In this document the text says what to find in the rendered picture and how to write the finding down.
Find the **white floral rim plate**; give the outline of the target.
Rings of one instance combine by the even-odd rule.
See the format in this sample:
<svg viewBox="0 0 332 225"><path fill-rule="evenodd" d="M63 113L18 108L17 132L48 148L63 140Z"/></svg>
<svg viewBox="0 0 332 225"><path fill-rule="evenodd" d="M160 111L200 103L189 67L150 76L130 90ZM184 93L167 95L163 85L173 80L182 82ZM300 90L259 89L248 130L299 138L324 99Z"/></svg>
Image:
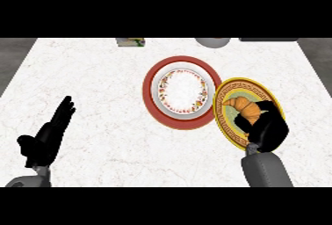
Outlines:
<svg viewBox="0 0 332 225"><path fill-rule="evenodd" d="M166 115L192 120L213 104L216 92L209 72L189 62L175 62L157 72L154 101Z"/></svg>

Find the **dark grey flat appliance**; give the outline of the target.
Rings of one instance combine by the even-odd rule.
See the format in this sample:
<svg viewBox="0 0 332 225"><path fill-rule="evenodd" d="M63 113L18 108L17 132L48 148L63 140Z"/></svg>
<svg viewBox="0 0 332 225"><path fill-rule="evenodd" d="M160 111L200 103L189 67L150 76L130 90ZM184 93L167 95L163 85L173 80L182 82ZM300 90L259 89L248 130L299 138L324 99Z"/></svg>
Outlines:
<svg viewBox="0 0 332 225"><path fill-rule="evenodd" d="M297 41L299 38L240 38L241 41Z"/></svg>

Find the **yellow patterned plate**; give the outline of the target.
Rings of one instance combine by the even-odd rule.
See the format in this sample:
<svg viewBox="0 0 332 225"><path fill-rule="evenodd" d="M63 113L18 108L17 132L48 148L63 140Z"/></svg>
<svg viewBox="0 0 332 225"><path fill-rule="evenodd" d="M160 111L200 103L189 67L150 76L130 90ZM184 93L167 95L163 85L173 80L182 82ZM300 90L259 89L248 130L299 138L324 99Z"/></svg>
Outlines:
<svg viewBox="0 0 332 225"><path fill-rule="evenodd" d="M284 109L269 89L250 78L235 77L222 83L213 100L215 117L220 131L229 141L240 149L245 149L250 144L248 137L234 122L240 112L231 105L223 104L229 99L237 97L245 97L253 102L272 101L282 115Z"/></svg>

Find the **red round placemat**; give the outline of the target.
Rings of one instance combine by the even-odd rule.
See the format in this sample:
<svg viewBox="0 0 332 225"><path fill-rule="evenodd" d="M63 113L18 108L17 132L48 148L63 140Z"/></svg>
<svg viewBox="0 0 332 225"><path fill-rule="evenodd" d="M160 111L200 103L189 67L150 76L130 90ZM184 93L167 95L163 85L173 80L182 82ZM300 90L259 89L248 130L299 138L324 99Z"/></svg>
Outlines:
<svg viewBox="0 0 332 225"><path fill-rule="evenodd" d="M189 62L198 65L210 74L215 88L219 88L222 84L222 80L215 68L201 59L191 56L185 56L185 55L172 56L166 58L161 62L155 64L155 66L150 69L147 73L145 81L144 81L144 101L145 101L145 107L151 115L154 116L155 120L167 127L172 127L181 130L189 130L189 129L197 129L200 127L204 127L215 120L213 106L209 107L209 110L195 119L179 120L163 113L154 101L153 89L155 87L154 78L155 78L157 72L161 70L161 68L164 68L167 65L170 65L175 62Z"/></svg>

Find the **green and white box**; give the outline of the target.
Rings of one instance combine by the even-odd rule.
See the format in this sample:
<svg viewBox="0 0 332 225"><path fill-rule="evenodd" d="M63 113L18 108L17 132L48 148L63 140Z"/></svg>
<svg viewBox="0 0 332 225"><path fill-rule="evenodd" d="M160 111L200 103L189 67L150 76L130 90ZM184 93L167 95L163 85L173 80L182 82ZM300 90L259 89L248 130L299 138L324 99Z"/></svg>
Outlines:
<svg viewBox="0 0 332 225"><path fill-rule="evenodd" d="M116 40L120 47L144 47L145 46L144 38L117 38Z"/></svg>

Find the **golden brown croissant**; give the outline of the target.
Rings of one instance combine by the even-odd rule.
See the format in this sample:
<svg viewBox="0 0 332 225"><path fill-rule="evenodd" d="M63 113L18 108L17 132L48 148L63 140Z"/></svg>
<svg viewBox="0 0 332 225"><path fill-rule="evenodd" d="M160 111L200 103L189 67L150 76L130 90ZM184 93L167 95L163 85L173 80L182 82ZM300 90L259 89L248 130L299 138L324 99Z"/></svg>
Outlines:
<svg viewBox="0 0 332 225"><path fill-rule="evenodd" d="M257 122L262 117L262 108L247 97L231 98L223 104L234 107L251 124Z"/></svg>

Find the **grey round bowl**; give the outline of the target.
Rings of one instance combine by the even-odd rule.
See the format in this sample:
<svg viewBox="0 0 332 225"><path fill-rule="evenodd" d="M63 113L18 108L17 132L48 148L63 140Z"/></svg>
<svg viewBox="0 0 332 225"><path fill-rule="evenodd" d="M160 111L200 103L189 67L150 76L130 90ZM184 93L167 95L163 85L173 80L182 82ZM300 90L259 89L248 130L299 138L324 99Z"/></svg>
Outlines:
<svg viewBox="0 0 332 225"><path fill-rule="evenodd" d="M197 38L197 42L204 47L220 48L229 44L231 38Z"/></svg>

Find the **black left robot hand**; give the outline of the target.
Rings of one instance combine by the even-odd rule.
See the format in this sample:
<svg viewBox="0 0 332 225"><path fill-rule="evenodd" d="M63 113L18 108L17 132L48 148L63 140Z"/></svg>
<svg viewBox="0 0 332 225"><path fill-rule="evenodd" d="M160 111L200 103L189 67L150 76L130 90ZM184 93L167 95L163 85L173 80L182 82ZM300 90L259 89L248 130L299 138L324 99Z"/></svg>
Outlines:
<svg viewBox="0 0 332 225"><path fill-rule="evenodd" d="M37 135L24 134L17 138L21 154L27 158L27 168L46 167L55 162L63 137L74 113L74 102L71 101L71 96L67 96L55 111L51 122L42 126Z"/></svg>

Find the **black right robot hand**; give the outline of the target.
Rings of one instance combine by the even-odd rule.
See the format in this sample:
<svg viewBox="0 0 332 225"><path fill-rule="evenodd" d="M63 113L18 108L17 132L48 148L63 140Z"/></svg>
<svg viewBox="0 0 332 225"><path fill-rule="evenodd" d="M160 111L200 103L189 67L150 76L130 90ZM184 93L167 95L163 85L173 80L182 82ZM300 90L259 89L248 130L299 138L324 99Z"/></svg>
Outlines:
<svg viewBox="0 0 332 225"><path fill-rule="evenodd" d="M290 128L284 120L282 114L272 101L260 101L257 103L263 114L254 124L238 114L235 124L241 130L250 135L250 143L259 145L257 150L272 152L281 146L290 133Z"/></svg>

